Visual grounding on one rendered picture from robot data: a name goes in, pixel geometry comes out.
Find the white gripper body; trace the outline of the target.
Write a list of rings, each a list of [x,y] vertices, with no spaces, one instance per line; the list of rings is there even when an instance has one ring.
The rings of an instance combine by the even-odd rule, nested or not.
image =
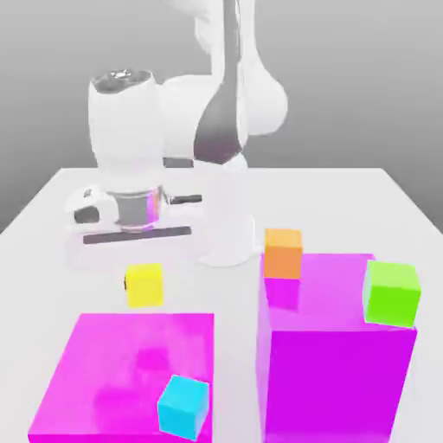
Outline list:
[[[65,237],[64,259],[75,270],[160,262],[185,252],[192,240],[192,228],[186,225],[139,232],[72,232]]]

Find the small yellow cube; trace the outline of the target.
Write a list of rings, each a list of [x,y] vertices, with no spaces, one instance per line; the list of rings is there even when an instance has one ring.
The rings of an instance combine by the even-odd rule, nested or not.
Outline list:
[[[161,265],[129,265],[125,271],[125,290],[131,308],[162,306],[164,289]]]

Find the small orange cube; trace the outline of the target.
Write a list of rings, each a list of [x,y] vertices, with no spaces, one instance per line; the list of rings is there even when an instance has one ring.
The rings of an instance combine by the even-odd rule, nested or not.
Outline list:
[[[266,228],[264,276],[269,279],[300,279],[303,241],[300,230]]]

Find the small cyan cube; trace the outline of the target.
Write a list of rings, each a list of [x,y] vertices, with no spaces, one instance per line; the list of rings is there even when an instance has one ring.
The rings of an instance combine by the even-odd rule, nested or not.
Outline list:
[[[159,430],[196,442],[209,412],[209,384],[173,375],[157,401]]]

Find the small green cube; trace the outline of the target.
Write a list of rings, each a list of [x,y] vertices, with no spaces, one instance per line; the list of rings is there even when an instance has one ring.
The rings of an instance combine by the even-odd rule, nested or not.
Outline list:
[[[363,315],[368,324],[413,328],[421,299],[415,267],[369,260],[363,279]]]

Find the large magenta box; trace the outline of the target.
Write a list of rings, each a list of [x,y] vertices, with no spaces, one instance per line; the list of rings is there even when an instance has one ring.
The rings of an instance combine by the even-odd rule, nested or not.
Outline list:
[[[172,376],[214,378],[211,313],[79,316],[29,443],[215,443],[213,403],[159,411]]]

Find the large purple box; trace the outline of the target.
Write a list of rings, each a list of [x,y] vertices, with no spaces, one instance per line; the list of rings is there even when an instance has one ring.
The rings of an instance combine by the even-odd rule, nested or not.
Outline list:
[[[307,254],[300,280],[259,280],[263,443],[388,443],[417,331],[369,324],[369,254]]]

